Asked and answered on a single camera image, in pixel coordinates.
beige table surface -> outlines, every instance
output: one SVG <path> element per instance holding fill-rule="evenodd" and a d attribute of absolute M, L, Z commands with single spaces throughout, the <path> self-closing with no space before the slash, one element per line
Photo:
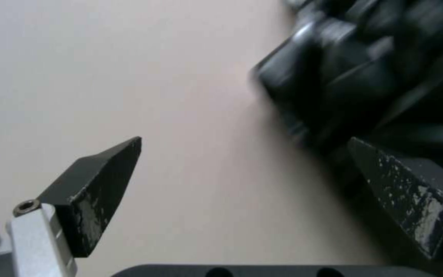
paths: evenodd
<path fill-rule="evenodd" d="M 79 276 L 383 263 L 249 81 L 291 25 L 278 0 L 0 0 L 0 229 L 77 157 L 140 135 Z"/>

scratched black metal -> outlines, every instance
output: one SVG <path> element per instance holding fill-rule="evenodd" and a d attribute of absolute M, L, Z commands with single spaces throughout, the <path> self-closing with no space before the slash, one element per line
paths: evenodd
<path fill-rule="evenodd" d="M 116 211 L 141 152 L 134 137 L 75 161 L 39 197 L 56 207 L 74 257 L 91 254 Z"/>
<path fill-rule="evenodd" d="M 443 168 L 358 138 L 348 147 L 382 207 L 427 258 L 443 260 Z"/>

screw head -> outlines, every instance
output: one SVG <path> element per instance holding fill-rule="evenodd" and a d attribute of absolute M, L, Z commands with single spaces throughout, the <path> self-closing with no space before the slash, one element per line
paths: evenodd
<path fill-rule="evenodd" d="M 30 199 L 21 202 L 20 204 L 16 205 L 16 207 L 13 209 L 13 215 L 15 217 L 28 214 L 29 212 L 33 212 L 36 209 L 40 209 L 41 204 L 40 201 L 37 199 Z"/>

blurry black object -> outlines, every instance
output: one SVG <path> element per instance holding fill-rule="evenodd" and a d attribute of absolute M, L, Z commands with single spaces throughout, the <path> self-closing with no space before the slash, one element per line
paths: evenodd
<path fill-rule="evenodd" d="M 38 199 L 54 205 L 69 248 L 88 257 L 121 203 L 141 153 L 134 137 L 111 149 L 75 161 Z"/>
<path fill-rule="evenodd" d="M 208 266 L 144 265 L 123 270 L 113 277 L 432 277 L 404 267 L 367 266 Z"/>
<path fill-rule="evenodd" d="M 410 171 L 425 163 L 438 174 L 431 178 L 443 180 L 443 1 L 293 4 L 294 33 L 255 67 L 256 80 L 281 112 L 290 135 L 318 151 L 343 195 L 359 200 L 351 201 L 351 207 L 395 253 L 396 263 L 411 266 L 415 260 L 413 266 L 420 268 L 442 263 L 443 212 L 429 210 L 429 202 L 416 199 L 412 191 L 391 192 L 391 201 L 384 202 L 388 190 L 398 189 L 398 179 L 379 174 L 383 169 L 373 161 L 394 157 L 391 166 L 401 169 L 401 178 L 438 192 L 443 205 L 443 184 L 425 179 L 432 172 Z M 348 148 L 352 137 L 360 140 Z M 364 196 L 373 198 L 367 207 Z M 392 202 L 405 209 L 396 210 Z M 408 214 L 406 207 L 416 213 Z M 385 227 L 387 221 L 395 227 Z M 432 223 L 431 232 L 420 235 L 425 221 Z M 379 225 L 388 231 L 378 230 Z M 394 243 L 417 255 L 398 254 Z"/>

mounting hole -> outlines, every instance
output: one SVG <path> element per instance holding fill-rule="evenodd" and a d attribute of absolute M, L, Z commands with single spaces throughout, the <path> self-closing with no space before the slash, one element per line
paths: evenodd
<path fill-rule="evenodd" d="M 206 277 L 233 277 L 233 275 L 232 272 L 230 272 L 230 270 L 227 270 L 226 268 L 217 267 L 208 271 Z"/>
<path fill-rule="evenodd" d="M 25 203 L 21 204 L 20 206 L 18 206 L 18 209 L 26 210 L 32 206 L 33 206 L 33 203 L 29 201 L 29 202 L 25 202 Z"/>
<path fill-rule="evenodd" d="M 317 272 L 317 277 L 345 277 L 341 272 L 335 270 L 334 268 L 321 268 Z"/>
<path fill-rule="evenodd" d="M 33 212 L 36 209 L 40 209 L 40 201 L 37 199 L 31 199 L 21 202 L 16 205 L 13 210 L 13 215 L 18 217 L 20 215 L 28 214 L 29 212 Z"/>

